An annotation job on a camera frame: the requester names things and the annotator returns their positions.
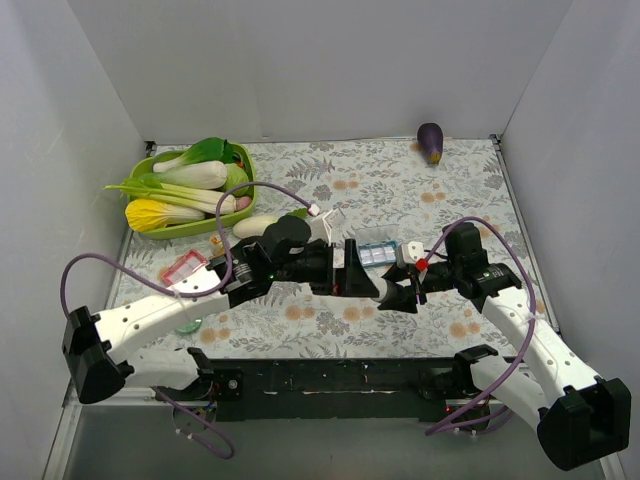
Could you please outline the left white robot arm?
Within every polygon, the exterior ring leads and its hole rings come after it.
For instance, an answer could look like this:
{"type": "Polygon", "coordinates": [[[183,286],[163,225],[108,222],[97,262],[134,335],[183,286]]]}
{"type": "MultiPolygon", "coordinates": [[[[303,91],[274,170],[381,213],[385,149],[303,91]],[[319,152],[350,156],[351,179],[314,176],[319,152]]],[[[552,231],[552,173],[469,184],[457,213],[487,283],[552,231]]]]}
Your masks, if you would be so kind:
{"type": "Polygon", "coordinates": [[[208,315],[225,313],[264,296],[275,282],[306,284],[317,296],[381,300],[387,288],[361,265],[356,243],[344,244],[334,265],[334,246],[304,220],[283,216],[260,236],[240,241],[229,259],[218,258],[171,287],[168,294],[92,313],[67,315],[62,352],[78,399],[104,401],[125,387],[167,387],[193,400],[213,386],[207,358],[193,348],[149,353],[144,346],[208,315]]]}

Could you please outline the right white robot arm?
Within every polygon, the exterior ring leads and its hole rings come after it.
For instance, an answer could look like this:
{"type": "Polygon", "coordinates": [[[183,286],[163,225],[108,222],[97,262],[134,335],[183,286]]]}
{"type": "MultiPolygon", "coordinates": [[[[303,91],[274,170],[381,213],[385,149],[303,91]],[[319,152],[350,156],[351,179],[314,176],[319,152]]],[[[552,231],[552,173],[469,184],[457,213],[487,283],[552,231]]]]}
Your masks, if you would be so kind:
{"type": "Polygon", "coordinates": [[[408,313],[425,304],[431,292],[455,290],[517,350],[512,362],[487,345],[459,352],[453,387],[474,398],[428,432],[471,426],[461,415],[493,397],[535,431],[546,456],[561,470],[626,449],[630,390],[620,379],[598,374],[537,315],[535,289],[523,266],[511,270],[489,262],[480,222],[464,217],[444,228],[436,242],[446,249],[442,262],[432,262],[436,251],[420,242],[401,245],[395,263],[374,282],[380,309],[408,313]]]}

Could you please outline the blue rectangular pill box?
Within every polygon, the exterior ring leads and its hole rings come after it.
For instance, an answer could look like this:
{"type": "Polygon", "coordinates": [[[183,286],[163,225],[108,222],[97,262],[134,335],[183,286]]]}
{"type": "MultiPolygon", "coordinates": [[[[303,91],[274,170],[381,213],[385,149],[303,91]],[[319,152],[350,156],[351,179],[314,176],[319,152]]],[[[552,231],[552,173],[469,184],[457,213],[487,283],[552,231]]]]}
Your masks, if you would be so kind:
{"type": "Polygon", "coordinates": [[[393,264],[396,261],[397,233],[397,225],[357,229],[354,239],[361,264],[364,267],[393,264]]]}

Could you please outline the white cap pill bottle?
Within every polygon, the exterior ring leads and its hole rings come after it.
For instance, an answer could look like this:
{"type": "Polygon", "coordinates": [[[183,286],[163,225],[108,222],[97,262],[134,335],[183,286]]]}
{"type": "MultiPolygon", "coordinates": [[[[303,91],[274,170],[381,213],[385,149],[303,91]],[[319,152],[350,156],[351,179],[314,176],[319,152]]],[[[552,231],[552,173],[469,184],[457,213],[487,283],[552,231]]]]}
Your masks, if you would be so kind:
{"type": "Polygon", "coordinates": [[[373,300],[378,303],[397,300],[401,298],[404,293],[404,287],[402,285],[389,280],[376,278],[373,280],[373,284],[378,291],[378,293],[373,297],[373,300]]]}

